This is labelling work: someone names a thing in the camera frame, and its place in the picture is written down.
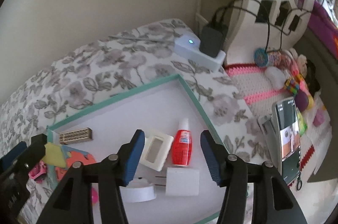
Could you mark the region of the grey phone stand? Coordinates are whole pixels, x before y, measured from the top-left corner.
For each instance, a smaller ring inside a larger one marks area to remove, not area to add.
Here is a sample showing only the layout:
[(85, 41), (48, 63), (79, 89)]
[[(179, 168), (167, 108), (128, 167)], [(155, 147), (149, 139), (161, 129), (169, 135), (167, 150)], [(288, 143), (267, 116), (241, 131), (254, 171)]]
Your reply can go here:
[(258, 125), (265, 138), (270, 154), (270, 160), (281, 174), (281, 150), (279, 138), (275, 133), (271, 115), (264, 115), (258, 118)]

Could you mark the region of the smartphone on stand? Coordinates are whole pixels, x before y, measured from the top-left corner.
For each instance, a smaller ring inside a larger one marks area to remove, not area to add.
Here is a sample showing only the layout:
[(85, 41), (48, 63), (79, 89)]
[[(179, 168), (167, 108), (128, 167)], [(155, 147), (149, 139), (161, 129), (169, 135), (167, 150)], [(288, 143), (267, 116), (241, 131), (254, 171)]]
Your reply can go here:
[(286, 184), (300, 175), (301, 137), (294, 97), (273, 103), (272, 123), (277, 145), (277, 168)]

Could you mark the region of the white power adapter cube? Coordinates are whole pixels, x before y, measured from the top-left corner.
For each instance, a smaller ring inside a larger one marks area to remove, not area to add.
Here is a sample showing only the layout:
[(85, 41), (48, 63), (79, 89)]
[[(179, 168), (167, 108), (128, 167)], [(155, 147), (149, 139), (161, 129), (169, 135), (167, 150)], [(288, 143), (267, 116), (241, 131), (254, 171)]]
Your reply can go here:
[(168, 167), (166, 175), (156, 175), (166, 180), (165, 195), (168, 197), (196, 197), (199, 195), (200, 171), (195, 168)]

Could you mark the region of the pink white crochet mat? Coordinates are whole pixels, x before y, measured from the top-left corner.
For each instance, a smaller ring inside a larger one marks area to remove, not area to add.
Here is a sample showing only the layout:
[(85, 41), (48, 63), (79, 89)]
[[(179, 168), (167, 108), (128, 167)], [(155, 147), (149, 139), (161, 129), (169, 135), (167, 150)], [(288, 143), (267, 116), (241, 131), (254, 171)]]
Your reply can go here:
[[(290, 96), (283, 88), (274, 90), (263, 69), (255, 64), (233, 64), (226, 66), (225, 71), (238, 88), (240, 97), (256, 117), (271, 114), (274, 102)], [(328, 180), (329, 176), (320, 178), (319, 169), (332, 140), (332, 126), (329, 112), (319, 92), (315, 95), (313, 108), (302, 113), (302, 116), (308, 128), (305, 140), (301, 141), (301, 172), (304, 175), (313, 170), (313, 181)]]

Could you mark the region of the floral grey white blanket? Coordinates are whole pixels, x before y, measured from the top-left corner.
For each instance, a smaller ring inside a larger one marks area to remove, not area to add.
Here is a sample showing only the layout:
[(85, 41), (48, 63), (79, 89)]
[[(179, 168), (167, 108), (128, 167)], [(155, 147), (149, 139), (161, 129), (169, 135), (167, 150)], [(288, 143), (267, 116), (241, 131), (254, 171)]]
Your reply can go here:
[(179, 74), (229, 151), (263, 162), (269, 151), (256, 117), (271, 111), (270, 80), (251, 64), (211, 72), (178, 56), (174, 42), (185, 33), (190, 28), (179, 19), (158, 21), (81, 46), (42, 69), (1, 105), (1, 154), (82, 109)]

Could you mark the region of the white power strip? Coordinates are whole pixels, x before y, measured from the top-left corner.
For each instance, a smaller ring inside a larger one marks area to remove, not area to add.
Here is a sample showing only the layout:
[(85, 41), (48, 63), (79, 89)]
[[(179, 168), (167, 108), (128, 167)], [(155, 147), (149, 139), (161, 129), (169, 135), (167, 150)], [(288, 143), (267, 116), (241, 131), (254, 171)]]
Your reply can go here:
[(216, 57), (211, 57), (199, 50), (200, 39), (194, 33), (185, 33), (174, 41), (174, 52), (191, 60), (194, 63), (207, 68), (211, 72), (218, 71), (224, 63), (226, 54), (220, 50)]

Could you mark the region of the colourful candy tube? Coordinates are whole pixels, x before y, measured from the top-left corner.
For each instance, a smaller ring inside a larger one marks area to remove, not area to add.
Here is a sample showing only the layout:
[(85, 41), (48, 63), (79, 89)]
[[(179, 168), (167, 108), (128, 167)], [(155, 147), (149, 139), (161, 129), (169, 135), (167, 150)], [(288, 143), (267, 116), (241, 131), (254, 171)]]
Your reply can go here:
[(254, 51), (254, 62), (259, 68), (279, 66), (289, 64), (290, 58), (281, 51), (266, 51), (264, 48), (258, 48)]

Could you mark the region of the purple ball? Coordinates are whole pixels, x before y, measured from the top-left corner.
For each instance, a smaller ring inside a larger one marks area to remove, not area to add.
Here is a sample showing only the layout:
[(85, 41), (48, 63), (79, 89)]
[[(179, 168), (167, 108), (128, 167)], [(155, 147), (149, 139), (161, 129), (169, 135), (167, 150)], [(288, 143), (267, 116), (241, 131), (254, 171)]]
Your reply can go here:
[(294, 101), (296, 107), (299, 109), (300, 112), (304, 112), (309, 106), (309, 98), (307, 94), (302, 90), (298, 90), (297, 94), (294, 97)]

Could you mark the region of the gold patterned lighter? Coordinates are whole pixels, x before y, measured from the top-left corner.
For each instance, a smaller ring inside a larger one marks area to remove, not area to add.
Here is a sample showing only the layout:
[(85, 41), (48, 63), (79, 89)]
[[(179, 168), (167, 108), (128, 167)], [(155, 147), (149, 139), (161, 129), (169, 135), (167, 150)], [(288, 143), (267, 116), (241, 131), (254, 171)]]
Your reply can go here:
[(59, 143), (62, 145), (72, 145), (92, 140), (92, 130), (83, 128), (59, 134)]

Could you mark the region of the large orange blue toy knife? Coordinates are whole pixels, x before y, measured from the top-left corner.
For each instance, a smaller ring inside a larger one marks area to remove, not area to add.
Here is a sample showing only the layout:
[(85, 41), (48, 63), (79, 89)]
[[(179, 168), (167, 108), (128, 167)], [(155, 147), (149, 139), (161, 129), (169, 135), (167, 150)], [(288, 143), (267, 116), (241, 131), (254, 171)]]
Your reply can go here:
[(51, 142), (45, 145), (45, 156), (42, 161), (48, 165), (50, 173), (57, 182), (63, 178), (75, 162), (80, 162), (83, 165), (96, 163), (94, 156), (88, 152)]

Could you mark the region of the black plugged charger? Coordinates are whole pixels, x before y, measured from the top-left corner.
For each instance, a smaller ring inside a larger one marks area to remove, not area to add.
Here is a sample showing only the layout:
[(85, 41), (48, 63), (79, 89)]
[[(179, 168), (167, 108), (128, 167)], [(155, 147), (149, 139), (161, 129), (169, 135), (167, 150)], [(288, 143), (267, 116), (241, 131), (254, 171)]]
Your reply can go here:
[(200, 34), (200, 46), (199, 50), (210, 56), (216, 58), (220, 50), (224, 46), (225, 38), (228, 33), (228, 26), (214, 28), (209, 25), (203, 27)]

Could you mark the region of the teal white box lid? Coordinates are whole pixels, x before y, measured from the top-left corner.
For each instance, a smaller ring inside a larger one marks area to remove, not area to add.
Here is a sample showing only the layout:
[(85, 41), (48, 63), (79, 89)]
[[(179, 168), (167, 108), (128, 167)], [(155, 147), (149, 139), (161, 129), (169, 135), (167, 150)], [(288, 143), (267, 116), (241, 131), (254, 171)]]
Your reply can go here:
[[(192, 167), (174, 167), (154, 200), (136, 203), (152, 188), (151, 163), (145, 162), (154, 139), (161, 168), (171, 150), (178, 120), (190, 119)], [(242, 223), (245, 220), (247, 166), (229, 154), (184, 79), (171, 75), (118, 94), (50, 126), (54, 141), (64, 131), (89, 126), (91, 142), (79, 149), (94, 164), (72, 164), (46, 203), (39, 223)]]

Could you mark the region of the white plastic hair clip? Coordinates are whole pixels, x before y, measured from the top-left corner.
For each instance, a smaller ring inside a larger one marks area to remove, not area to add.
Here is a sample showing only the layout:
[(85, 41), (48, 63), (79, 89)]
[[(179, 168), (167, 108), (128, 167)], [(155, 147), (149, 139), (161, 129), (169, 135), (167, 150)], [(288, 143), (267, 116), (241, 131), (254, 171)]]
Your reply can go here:
[(174, 137), (160, 131), (145, 132), (145, 143), (139, 163), (160, 172), (168, 157)]

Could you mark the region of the red glue bottle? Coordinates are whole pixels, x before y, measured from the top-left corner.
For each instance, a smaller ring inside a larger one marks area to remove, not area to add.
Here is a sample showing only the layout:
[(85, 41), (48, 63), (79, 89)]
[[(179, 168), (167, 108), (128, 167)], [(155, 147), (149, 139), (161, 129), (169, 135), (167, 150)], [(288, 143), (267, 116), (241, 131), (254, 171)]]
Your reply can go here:
[(188, 118), (179, 122), (178, 131), (172, 143), (172, 164), (176, 166), (188, 166), (192, 153), (192, 136)]

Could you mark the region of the white lattice shelf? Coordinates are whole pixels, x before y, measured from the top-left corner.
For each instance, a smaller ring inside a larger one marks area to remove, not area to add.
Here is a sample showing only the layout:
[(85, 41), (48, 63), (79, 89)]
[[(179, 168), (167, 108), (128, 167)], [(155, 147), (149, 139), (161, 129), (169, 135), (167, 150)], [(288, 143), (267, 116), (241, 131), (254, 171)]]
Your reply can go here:
[(289, 49), (303, 36), (315, 0), (236, 0), (227, 36), (226, 64), (252, 63), (254, 51)]

